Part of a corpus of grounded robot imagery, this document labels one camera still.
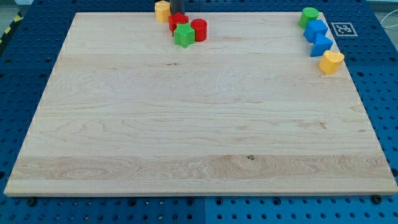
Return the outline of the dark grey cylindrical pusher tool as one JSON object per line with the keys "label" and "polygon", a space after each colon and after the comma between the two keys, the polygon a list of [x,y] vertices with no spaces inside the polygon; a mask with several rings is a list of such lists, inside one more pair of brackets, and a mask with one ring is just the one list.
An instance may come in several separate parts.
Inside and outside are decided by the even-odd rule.
{"label": "dark grey cylindrical pusher tool", "polygon": [[171,15],[176,13],[185,14],[185,1],[184,0],[170,0]]}

